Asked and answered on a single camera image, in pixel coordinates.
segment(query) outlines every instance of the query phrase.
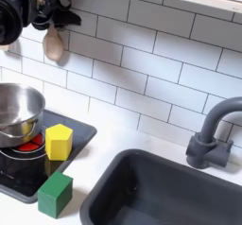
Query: stovetop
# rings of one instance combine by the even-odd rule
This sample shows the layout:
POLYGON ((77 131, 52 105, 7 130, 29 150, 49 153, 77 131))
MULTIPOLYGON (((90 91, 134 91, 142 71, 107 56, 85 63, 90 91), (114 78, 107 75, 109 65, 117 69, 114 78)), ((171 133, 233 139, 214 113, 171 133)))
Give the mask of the stovetop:
POLYGON ((96 129, 65 116, 43 112, 43 128, 32 141, 0 149, 0 192, 25 203, 37 201, 37 191, 56 170, 62 172, 95 136, 96 129), (44 148, 45 129, 63 124, 73 130, 73 148, 67 161, 49 161, 44 148))

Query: wooden spoon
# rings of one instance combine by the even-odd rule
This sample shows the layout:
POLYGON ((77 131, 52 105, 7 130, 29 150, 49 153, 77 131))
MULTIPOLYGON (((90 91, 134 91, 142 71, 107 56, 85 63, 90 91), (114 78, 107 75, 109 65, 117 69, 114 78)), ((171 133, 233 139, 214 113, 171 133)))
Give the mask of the wooden spoon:
POLYGON ((53 25, 43 38, 43 52, 51 61, 59 61, 63 55, 63 43, 53 25))

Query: gray sink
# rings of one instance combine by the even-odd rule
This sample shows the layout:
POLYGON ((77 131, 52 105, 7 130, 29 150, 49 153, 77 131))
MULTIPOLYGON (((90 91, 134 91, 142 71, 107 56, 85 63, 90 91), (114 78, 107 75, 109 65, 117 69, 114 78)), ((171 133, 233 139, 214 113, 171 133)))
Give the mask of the gray sink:
POLYGON ((242 187, 131 149, 113 159, 80 219, 83 225, 241 225, 242 187))

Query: stainless steel pot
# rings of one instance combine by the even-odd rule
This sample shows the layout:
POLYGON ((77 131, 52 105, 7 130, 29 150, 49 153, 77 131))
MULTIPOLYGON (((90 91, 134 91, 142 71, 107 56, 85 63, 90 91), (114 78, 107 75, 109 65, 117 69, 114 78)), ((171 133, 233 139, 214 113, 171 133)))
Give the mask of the stainless steel pot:
POLYGON ((42 128, 45 100, 35 89, 0 84, 0 147, 16 147, 33 139, 42 128))

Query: wall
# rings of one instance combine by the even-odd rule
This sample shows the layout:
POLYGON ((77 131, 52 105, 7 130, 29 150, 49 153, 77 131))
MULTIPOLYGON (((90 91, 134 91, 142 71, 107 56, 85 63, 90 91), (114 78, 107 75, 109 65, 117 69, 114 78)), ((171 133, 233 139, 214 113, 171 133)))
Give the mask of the wall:
MULTIPOLYGON (((33 86, 46 108, 88 113, 187 146, 219 101, 242 95, 242 16, 178 0, 72 0, 82 26, 61 33, 59 63, 33 27, 0 53, 3 82, 33 86)), ((242 114, 216 138, 242 161, 242 114)))

